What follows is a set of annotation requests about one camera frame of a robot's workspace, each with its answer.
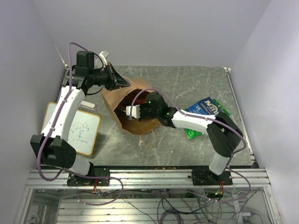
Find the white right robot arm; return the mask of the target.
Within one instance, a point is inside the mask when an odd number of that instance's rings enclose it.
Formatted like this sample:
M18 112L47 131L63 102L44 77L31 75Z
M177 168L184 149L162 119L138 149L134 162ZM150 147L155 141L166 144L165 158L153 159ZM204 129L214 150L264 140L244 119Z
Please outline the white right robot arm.
M157 119L163 126L183 128L207 135L214 149L209 166L192 179L201 184L221 184L228 177L228 167L234 151L244 141L243 133L224 112L218 114L198 114L168 106L162 94L153 91L146 96L146 102L127 107L127 115L138 120Z

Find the blue Burts chips bag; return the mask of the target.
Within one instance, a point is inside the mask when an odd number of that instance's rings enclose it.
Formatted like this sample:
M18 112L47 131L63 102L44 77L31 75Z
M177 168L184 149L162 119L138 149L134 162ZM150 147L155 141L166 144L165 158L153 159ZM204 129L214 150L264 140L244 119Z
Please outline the blue Burts chips bag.
M229 112L216 100L210 97L202 99L186 109L187 112L201 115L218 115L224 112L228 116Z

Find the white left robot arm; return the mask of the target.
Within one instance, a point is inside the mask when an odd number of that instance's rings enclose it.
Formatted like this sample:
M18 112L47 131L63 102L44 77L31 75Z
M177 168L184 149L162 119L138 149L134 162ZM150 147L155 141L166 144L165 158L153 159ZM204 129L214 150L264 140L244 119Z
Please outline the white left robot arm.
M42 165L69 171L84 185L95 181L93 164L77 155L75 148L68 143L68 137L77 109L91 87L97 85L113 91L130 86L107 61L108 55L107 51L98 55L91 51L77 52L77 62L65 73L60 98L50 120L41 134L31 137L37 169L44 180L53 181L54 178L43 175Z

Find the brown paper bag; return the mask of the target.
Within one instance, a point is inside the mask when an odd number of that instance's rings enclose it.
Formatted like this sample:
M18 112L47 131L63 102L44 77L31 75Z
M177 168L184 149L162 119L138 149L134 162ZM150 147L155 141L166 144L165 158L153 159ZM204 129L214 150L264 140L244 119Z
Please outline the brown paper bag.
M126 106L131 105L134 97L142 90L151 88L146 79L125 77L129 83L129 87L120 88L113 91L106 89L101 91L106 108L112 115L116 124L126 132L134 135L144 135L148 132L153 132L154 128L160 126L157 119L144 119L139 121L133 118L132 120L126 115Z

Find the pink snack packet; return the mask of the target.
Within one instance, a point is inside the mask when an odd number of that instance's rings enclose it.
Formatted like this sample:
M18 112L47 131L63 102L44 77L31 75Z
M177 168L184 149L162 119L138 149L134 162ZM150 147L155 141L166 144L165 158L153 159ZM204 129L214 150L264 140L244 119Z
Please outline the pink snack packet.
M133 91L131 93L129 93L124 99L123 99L123 103L125 106L129 106L131 105L132 101L134 100L135 96L139 93L138 90ZM141 105L141 104L145 104L148 102L147 100L147 95L149 94L149 92L145 91L142 92L137 99L134 102L134 105Z

